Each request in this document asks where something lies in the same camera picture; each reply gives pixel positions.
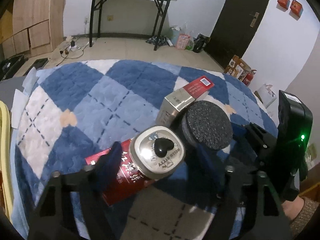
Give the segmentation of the right hand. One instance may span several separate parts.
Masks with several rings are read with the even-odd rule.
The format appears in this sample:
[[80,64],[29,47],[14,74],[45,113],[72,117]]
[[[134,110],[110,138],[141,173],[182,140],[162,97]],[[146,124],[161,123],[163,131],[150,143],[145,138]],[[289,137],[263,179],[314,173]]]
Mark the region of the right hand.
[[282,203],[281,206],[283,208],[285,216],[289,219],[289,221],[292,221],[299,215],[299,213],[303,209],[304,199],[300,196],[297,196],[294,201],[291,202],[286,200]]

